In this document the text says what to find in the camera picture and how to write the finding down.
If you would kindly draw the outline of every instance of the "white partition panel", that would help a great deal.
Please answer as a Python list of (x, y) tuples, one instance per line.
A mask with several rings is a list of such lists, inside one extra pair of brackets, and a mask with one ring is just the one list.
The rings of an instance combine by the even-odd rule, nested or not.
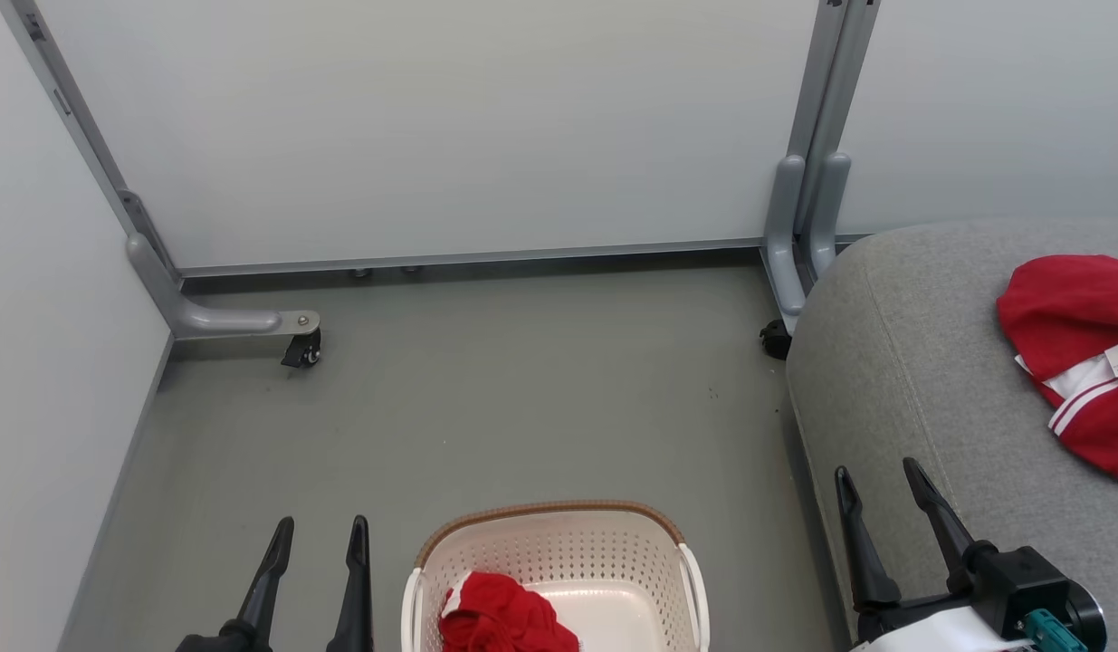
[(40, 0), (178, 267), (762, 234), (818, 0)]
[(882, 0), (840, 234), (1118, 216), (1118, 0)]
[(57, 646), (169, 329), (0, 16), (0, 651)]

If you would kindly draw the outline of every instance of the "gray ottoman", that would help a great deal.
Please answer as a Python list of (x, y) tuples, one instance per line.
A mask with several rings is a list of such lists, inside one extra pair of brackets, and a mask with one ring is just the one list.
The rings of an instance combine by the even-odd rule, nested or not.
[(1052, 408), (1014, 363), (996, 321), (994, 302), (1011, 273), (1042, 255), (1118, 257), (1118, 220), (891, 230), (845, 249), (812, 290), (787, 386), (845, 611), (832, 483), (840, 464), (853, 474), (903, 597), (946, 590), (945, 563), (901, 471), (901, 459), (913, 455), (973, 536), (1003, 550), (1032, 545), (1091, 590), (1118, 651), (1118, 482), (1046, 428)]

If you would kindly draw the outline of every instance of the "perforated basket side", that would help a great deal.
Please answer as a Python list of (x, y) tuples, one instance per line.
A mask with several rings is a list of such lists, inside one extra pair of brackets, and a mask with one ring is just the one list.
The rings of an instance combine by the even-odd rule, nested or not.
[[(421, 561), (421, 652), (440, 652), (438, 611), (466, 570), (505, 574), (522, 585), (613, 582), (641, 587), (663, 627), (664, 650), (695, 649), (690, 588), (683, 583), (679, 529), (643, 511), (569, 509), (571, 503), (483, 512), (447, 525), (427, 541)], [(585, 503), (576, 503), (582, 507)]]

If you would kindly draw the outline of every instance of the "red cloth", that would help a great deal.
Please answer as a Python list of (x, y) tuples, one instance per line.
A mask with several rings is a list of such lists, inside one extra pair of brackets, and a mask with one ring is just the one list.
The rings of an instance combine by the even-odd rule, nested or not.
[(578, 652), (550, 602), (500, 574), (470, 574), (452, 588), (438, 631), (443, 652)]
[(1118, 378), (1060, 396), (1045, 381), (1118, 346), (1118, 259), (1055, 255), (1023, 264), (996, 302), (1010, 338), (1040, 391), (1058, 409), (1050, 422), (1063, 445), (1118, 479)]

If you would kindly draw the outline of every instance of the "basket bottom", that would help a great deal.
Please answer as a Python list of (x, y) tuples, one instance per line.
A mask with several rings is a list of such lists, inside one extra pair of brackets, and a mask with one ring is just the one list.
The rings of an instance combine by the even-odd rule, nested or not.
[(659, 608), (643, 588), (612, 580), (529, 583), (555, 607), (559, 623), (569, 629), (582, 652), (663, 652)]

